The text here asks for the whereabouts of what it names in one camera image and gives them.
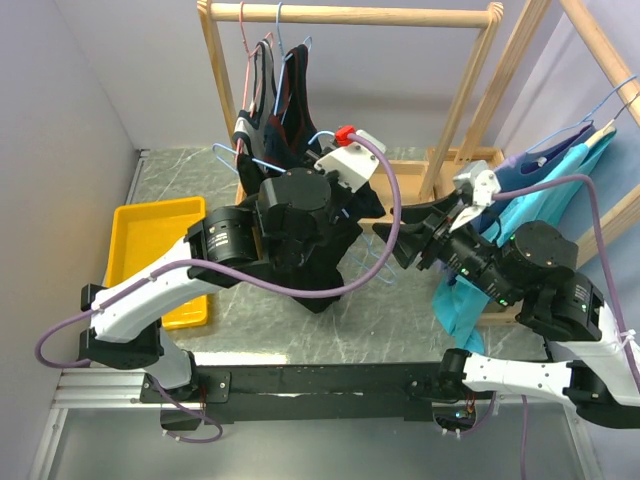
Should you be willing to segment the black tank top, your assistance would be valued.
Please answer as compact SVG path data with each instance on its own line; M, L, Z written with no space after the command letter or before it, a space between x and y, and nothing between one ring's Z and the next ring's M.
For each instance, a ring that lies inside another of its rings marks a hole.
M238 206L254 214L267 261L246 272L295 290L343 287L338 264L362 228L349 212L353 195L338 185L337 174L304 166L265 174L245 154L237 167L246 194Z

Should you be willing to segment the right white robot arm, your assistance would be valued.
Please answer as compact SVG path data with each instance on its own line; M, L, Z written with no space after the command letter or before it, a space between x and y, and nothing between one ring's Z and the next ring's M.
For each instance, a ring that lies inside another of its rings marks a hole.
M520 305L517 323L571 351L562 362L499 360L466 349L445 352L434 378L410 388L433 402L474 392L511 393L555 401L611 429L639 426L639 391L622 336L601 292L576 270L578 247L540 220L520 225L503 244L471 224L455 227L459 195L413 205L403 213L393 255L402 268L440 261L502 306Z

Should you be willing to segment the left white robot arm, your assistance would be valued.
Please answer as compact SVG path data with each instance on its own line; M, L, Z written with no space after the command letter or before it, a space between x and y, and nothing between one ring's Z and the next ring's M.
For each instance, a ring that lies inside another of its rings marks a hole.
M330 155L264 180L257 194L192 225L163 256L95 293L80 356L114 369L143 369L176 401L200 388L191 354L161 322L167 312L245 277L283 287L308 310L324 311L344 280L337 265L361 228L341 213L366 175Z

